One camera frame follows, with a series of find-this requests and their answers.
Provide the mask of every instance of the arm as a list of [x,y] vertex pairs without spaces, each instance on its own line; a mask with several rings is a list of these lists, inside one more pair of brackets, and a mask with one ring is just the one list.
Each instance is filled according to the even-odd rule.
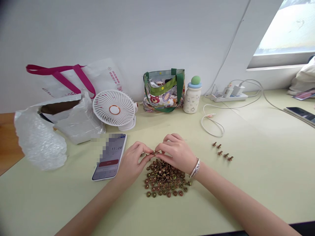
[[154,157],[152,154],[147,155],[138,163],[143,152],[152,153],[153,150],[140,142],[135,142],[128,148],[122,157],[116,177],[108,182],[56,236],[90,235],[114,201],[133,184],[146,163]]
[[[178,134],[168,134],[163,143],[160,143],[155,149],[155,151],[159,150],[162,151],[162,154],[157,154],[158,158],[185,173],[190,174],[197,163],[195,155]],[[228,209],[250,236],[300,235],[278,216],[203,162],[200,164],[195,179]]]

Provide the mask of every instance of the white charging cable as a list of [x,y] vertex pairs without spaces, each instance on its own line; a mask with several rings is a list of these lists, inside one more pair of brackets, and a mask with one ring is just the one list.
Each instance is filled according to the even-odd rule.
[[[206,105],[203,106],[203,113],[204,113],[204,116],[203,116],[202,119],[201,119],[201,126],[203,127],[203,129],[204,129],[208,134],[210,134],[210,135],[212,135],[212,136],[214,136],[214,137],[217,137],[217,138],[221,138],[221,137],[224,135],[224,127],[223,127],[220,123],[218,123],[218,122],[216,122],[216,121],[214,121],[214,120],[211,119],[215,114],[208,114],[208,115],[206,114],[206,112],[204,111],[204,108],[205,108],[206,106],[211,106],[211,107],[216,107],[216,108],[221,108],[221,109],[238,109],[238,108],[243,108],[243,107],[245,107],[245,106],[248,106],[248,105],[250,105],[250,104],[256,102],[256,101],[257,101],[258,99],[260,99],[261,96],[263,95],[264,98],[266,99],[266,101],[267,101],[270,105],[272,105],[273,107],[275,107],[276,109],[278,109],[278,110],[280,110],[280,111],[285,112],[284,110],[282,110],[282,109],[276,107],[275,105],[273,105],[273,104],[266,98],[266,95],[265,95],[265,93],[264,93],[264,89],[263,89],[263,87],[262,87],[262,84],[261,84],[259,81],[253,80],[253,79],[248,79],[248,80],[232,80],[230,83],[232,83],[233,81],[242,81],[242,82],[240,83],[240,86],[241,86],[244,82],[257,85],[257,86],[260,88],[260,90],[259,90],[254,96],[257,96],[260,91],[261,91],[261,94],[259,95],[259,97],[258,97],[255,101],[250,102],[250,103],[248,103],[248,104],[246,104],[246,105],[244,105],[244,106],[235,107],[235,108],[223,108],[223,107],[218,107],[218,106],[215,106],[215,105],[212,105],[212,104],[206,104]],[[209,120],[211,120],[212,122],[214,122],[219,128],[222,127],[222,129],[220,129],[220,130],[221,130],[221,135],[214,135],[214,134],[210,133],[210,132],[203,126],[203,119],[206,118],[206,117],[207,117]]]

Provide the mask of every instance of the smartphone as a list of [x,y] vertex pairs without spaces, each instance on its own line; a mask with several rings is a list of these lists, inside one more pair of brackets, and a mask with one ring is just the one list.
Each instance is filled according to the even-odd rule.
[[287,107],[284,111],[303,120],[315,128],[315,115],[298,107]]
[[93,181],[112,179],[116,176],[126,141],[126,134],[111,134],[93,173]]

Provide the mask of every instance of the white fan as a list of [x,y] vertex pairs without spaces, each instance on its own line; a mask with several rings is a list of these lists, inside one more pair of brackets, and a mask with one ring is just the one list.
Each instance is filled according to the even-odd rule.
[[95,96],[93,111],[102,122],[125,131],[136,125],[138,105],[123,92],[105,90]]

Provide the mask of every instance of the light green desk surface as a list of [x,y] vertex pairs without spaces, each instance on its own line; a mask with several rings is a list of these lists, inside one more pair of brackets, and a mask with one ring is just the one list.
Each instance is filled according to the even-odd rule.
[[[315,99],[298,101],[283,90],[267,91],[272,103],[299,106],[310,112]],[[247,104],[227,102],[229,107]],[[225,128],[222,138],[207,134],[200,125],[202,98],[195,114],[177,109],[170,114],[137,112],[136,127],[125,132],[126,147],[135,141],[154,149],[168,133],[179,133],[193,152],[287,223],[315,220],[315,129],[273,109],[263,99],[231,110],[207,107]],[[205,126],[219,134],[208,120]],[[120,133],[107,126],[107,133]],[[217,148],[235,158],[217,156]],[[107,181],[92,182],[98,154],[95,142],[68,142],[68,159],[55,171],[42,172],[25,158],[0,177],[0,229],[4,235],[54,235],[77,214]],[[193,182],[183,197],[147,198],[146,170],[110,208],[94,235],[205,235],[241,230],[238,223],[202,185]]]

